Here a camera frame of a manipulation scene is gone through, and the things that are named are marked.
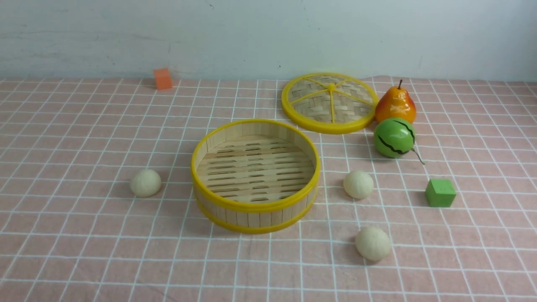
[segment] yellow plastic rim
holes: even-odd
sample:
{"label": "yellow plastic rim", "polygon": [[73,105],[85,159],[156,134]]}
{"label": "yellow plastic rim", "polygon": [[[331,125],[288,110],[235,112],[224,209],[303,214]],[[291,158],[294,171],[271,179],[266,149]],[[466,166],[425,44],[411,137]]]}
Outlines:
{"label": "yellow plastic rim", "polygon": [[[304,188],[300,189],[297,193],[286,197],[281,200],[277,200],[274,202],[269,203],[263,203],[263,204],[247,204],[247,203],[240,203],[236,202],[231,199],[227,199],[224,197],[221,197],[215,193],[213,193],[211,190],[209,190],[208,187],[204,185],[203,182],[201,182],[200,178],[198,177],[198,174],[196,173],[196,167],[195,167],[195,161],[196,161],[196,155],[199,151],[199,149],[204,145],[205,141],[209,139],[213,134],[216,132],[222,131],[228,127],[237,125],[237,124],[244,124],[244,123],[271,123],[276,124],[285,128],[288,128],[298,135],[302,136],[307,142],[310,148],[313,149],[313,152],[315,154],[315,171],[313,173],[313,176],[311,177],[308,184],[304,186]],[[319,175],[321,173],[321,159],[319,158],[319,154],[317,152],[317,149],[315,148],[315,145],[313,142],[301,131],[297,130],[294,127],[291,127],[288,124],[275,121],[275,120],[269,120],[269,119],[247,119],[247,120],[239,120],[235,121],[229,124],[226,124],[220,128],[217,128],[213,131],[211,131],[209,134],[207,134],[196,146],[196,149],[194,149],[194,152],[192,154],[192,159],[190,163],[190,171],[192,174],[192,182],[194,186],[200,191],[201,194],[203,194],[208,200],[210,200],[213,204],[226,208],[228,210],[233,210],[236,212],[244,212],[244,213],[266,213],[266,212],[274,212],[274,211],[280,211],[285,208],[288,208],[295,203],[302,200],[307,194],[309,194],[315,187],[317,186],[317,181],[319,179]]]}
{"label": "yellow plastic rim", "polygon": [[313,206],[314,200],[317,198],[317,193],[318,191],[316,188],[315,195],[313,196],[313,201],[308,206],[306,206],[306,208],[302,212],[300,212],[300,214],[293,217],[291,220],[287,220],[286,222],[282,224],[275,225],[275,226],[268,226],[268,227],[245,227],[245,226],[232,225],[224,220],[214,217],[214,215],[212,215],[206,208],[203,207],[203,205],[201,204],[198,198],[196,198],[196,203],[198,204],[200,211],[207,217],[207,219],[209,219],[211,222],[213,222],[216,225],[219,225],[230,231],[239,232],[239,233],[265,234],[265,233],[272,233],[272,232],[280,231],[284,228],[287,228],[295,224],[297,221],[302,219],[302,217],[304,217],[308,213],[310,208]]}
{"label": "yellow plastic rim", "polygon": [[[340,77],[340,78],[344,78],[345,80],[335,84],[335,85],[325,85],[323,83],[320,83],[320,82],[317,82],[315,80],[311,80],[311,79],[308,79],[309,77],[312,77],[312,76],[322,76],[322,75],[328,75],[328,76],[334,76],[334,77]],[[332,123],[323,123],[323,122],[320,122],[320,121],[316,121],[316,120],[313,120],[313,119],[310,119],[308,117],[305,117],[303,116],[302,114],[298,113],[294,108],[293,108],[293,104],[308,97],[308,96],[311,96],[311,95],[308,95],[308,96],[304,96],[302,98],[299,98],[293,102],[290,102],[289,99],[288,99],[288,95],[289,95],[289,90],[295,85],[297,84],[297,82],[299,81],[302,81],[302,80],[307,80],[307,81],[312,81],[322,87],[325,87],[324,90],[319,90],[318,92],[316,93],[321,93],[321,92],[330,92],[330,103],[331,103],[331,107],[332,107]],[[339,94],[343,94],[345,96],[348,96],[350,98],[353,98],[357,101],[360,101],[362,103],[364,103],[363,100],[357,98],[357,97],[354,97],[354,96],[351,96],[351,95],[348,95],[342,91],[338,91],[337,90],[337,87],[339,85],[341,85],[342,83],[344,82],[355,82],[356,84],[359,84],[361,85],[362,87],[364,87],[367,92],[369,92],[369,94],[371,95],[371,98],[373,99],[373,103],[370,104],[371,105],[371,111],[364,117],[356,120],[356,121],[353,121],[353,122],[350,122],[350,123],[344,123],[344,124],[338,124],[338,123],[334,123],[334,112],[333,112],[333,108],[334,108],[334,104],[333,104],[333,93],[339,93]],[[360,81],[356,78],[353,78],[353,77],[350,77],[350,76],[347,76],[347,75],[343,75],[343,74],[338,74],[338,73],[312,73],[312,74],[306,74],[306,75],[303,75],[303,76],[300,76],[298,78],[295,78],[294,80],[290,81],[283,89],[282,91],[282,94],[281,94],[281,102],[282,102],[282,107],[284,109],[284,112],[285,114],[287,115],[287,117],[292,120],[293,122],[295,122],[297,125],[301,126],[302,128],[304,129],[307,129],[307,130],[310,130],[310,131],[313,131],[313,132],[319,132],[319,133],[325,133],[325,134],[346,134],[346,133],[352,133],[352,132],[356,132],[356,131],[359,131],[365,127],[367,127],[375,118],[375,107],[376,105],[378,104],[379,102],[379,98],[378,96],[376,95],[375,91],[369,86],[367,85],[366,83],[364,83],[363,81]]]}

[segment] toy pear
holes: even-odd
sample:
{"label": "toy pear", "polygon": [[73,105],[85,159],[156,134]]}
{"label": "toy pear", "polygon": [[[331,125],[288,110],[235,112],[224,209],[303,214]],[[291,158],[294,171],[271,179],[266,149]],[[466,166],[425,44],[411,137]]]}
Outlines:
{"label": "toy pear", "polygon": [[375,119],[382,122],[389,118],[402,118],[409,123],[416,119],[416,106],[406,89],[401,87],[403,80],[399,81],[399,86],[393,86],[380,99],[375,108]]}

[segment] toy watermelon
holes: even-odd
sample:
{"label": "toy watermelon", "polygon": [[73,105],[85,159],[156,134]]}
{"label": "toy watermelon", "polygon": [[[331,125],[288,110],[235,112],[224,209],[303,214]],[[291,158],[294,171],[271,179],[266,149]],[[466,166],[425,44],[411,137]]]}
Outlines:
{"label": "toy watermelon", "polygon": [[425,164],[414,150],[416,130],[402,118],[389,118],[380,122],[375,129],[374,141],[375,148],[384,156],[396,159],[412,151]]}

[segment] white wall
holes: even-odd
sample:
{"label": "white wall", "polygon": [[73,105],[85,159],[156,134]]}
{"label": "white wall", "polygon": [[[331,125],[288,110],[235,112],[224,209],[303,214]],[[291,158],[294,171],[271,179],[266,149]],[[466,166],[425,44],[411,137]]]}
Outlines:
{"label": "white wall", "polygon": [[536,0],[2,0],[0,77],[537,81]]}

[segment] watermelon stem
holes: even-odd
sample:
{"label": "watermelon stem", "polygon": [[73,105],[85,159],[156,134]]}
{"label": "watermelon stem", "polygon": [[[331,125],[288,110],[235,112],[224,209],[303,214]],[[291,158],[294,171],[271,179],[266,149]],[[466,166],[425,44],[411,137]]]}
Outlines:
{"label": "watermelon stem", "polygon": [[425,163],[422,161],[422,158],[419,157],[419,154],[416,152],[416,150],[414,150],[414,148],[412,148],[411,150],[412,150],[412,152],[416,153],[416,155],[418,156],[418,159],[419,159],[419,161],[421,161],[422,165],[425,165]]}

